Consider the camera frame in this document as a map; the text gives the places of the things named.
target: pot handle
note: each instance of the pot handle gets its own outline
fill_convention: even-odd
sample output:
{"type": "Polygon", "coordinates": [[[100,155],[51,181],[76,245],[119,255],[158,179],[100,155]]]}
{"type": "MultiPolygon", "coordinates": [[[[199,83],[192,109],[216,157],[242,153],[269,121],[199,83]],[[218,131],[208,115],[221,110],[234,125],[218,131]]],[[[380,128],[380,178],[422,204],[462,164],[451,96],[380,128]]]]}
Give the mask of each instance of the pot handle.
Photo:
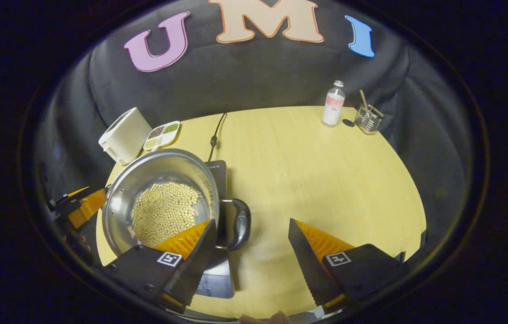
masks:
{"type": "Polygon", "coordinates": [[[236,217],[234,219],[234,240],[228,245],[228,251],[236,251],[243,248],[250,238],[250,228],[252,227],[252,214],[250,208],[240,199],[222,200],[223,203],[233,203],[236,207],[236,217]]]}

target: peach letter m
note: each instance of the peach letter m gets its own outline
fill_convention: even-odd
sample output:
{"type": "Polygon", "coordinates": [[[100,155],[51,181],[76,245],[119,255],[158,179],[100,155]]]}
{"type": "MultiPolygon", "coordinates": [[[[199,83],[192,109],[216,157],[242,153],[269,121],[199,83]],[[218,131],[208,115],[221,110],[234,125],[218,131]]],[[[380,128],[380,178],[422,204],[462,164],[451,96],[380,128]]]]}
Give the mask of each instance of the peach letter m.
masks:
{"type": "Polygon", "coordinates": [[[324,37],[318,31],[314,8],[318,6],[308,0],[279,0],[270,7],[260,0],[209,0],[218,4],[224,31],[216,39],[220,43],[234,43],[254,38],[254,31],[246,29],[248,18],[266,37],[274,37],[284,20],[288,28],[283,35],[295,41],[320,43],[324,37]]]}

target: plastic bottle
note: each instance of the plastic bottle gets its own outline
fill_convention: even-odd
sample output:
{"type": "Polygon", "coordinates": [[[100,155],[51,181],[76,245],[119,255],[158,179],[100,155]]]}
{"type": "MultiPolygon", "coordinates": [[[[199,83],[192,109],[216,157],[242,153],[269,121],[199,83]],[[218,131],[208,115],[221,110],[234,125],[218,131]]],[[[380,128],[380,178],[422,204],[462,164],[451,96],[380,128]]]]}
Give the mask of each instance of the plastic bottle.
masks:
{"type": "Polygon", "coordinates": [[[335,126],[338,124],[340,119],[340,113],[342,112],[342,106],[344,105],[344,99],[346,95],[342,92],[344,83],[340,80],[334,82],[334,88],[328,91],[326,96],[326,104],[324,105],[324,113],[322,114],[322,121],[324,124],[329,126],[335,126]]]}

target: foam letter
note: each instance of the foam letter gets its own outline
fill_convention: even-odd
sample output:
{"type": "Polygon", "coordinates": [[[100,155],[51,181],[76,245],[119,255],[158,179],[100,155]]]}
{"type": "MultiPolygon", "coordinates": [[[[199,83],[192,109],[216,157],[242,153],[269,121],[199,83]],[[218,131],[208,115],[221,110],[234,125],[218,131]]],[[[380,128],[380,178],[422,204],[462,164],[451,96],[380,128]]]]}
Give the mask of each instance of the foam letter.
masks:
{"type": "Polygon", "coordinates": [[[372,50],[372,42],[369,35],[372,31],[371,27],[354,17],[346,16],[346,19],[352,24],[354,31],[354,42],[348,45],[350,49],[365,57],[373,58],[375,54],[372,50]]]}
{"type": "Polygon", "coordinates": [[[170,66],[184,55],[188,47],[184,18],[188,15],[190,15],[190,12],[179,13],[158,25],[159,28],[166,29],[166,35],[170,42],[169,49],[161,55],[152,55],[149,52],[146,37],[148,37],[150,31],[143,31],[124,44],[124,48],[130,52],[132,63],[138,70],[142,72],[158,71],[161,68],[170,66]]]}
{"type": "Polygon", "coordinates": [[[318,31],[314,2],[308,0],[279,0],[270,7],[260,0],[209,0],[218,4],[224,31],[216,39],[220,43],[234,43],[254,38],[254,31],[246,29],[248,18],[266,37],[274,37],[288,19],[288,29],[283,35],[295,41],[320,43],[324,37],[318,31]]]}

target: power cord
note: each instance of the power cord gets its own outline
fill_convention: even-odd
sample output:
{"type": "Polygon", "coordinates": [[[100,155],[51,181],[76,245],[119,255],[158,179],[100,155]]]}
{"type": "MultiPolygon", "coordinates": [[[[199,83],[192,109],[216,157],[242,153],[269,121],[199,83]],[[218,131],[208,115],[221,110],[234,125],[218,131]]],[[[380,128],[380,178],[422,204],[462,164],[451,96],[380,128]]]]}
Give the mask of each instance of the power cord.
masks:
{"type": "Polygon", "coordinates": [[[227,113],[223,113],[220,117],[220,121],[218,122],[218,126],[216,126],[216,131],[214,132],[214,136],[212,136],[212,138],[210,139],[210,145],[212,145],[212,149],[210,150],[210,157],[208,158],[208,162],[210,162],[210,160],[212,160],[212,154],[214,152],[214,148],[216,147],[216,144],[217,144],[217,130],[219,129],[220,127],[220,123],[221,123],[221,120],[224,119],[225,115],[227,113]]]}

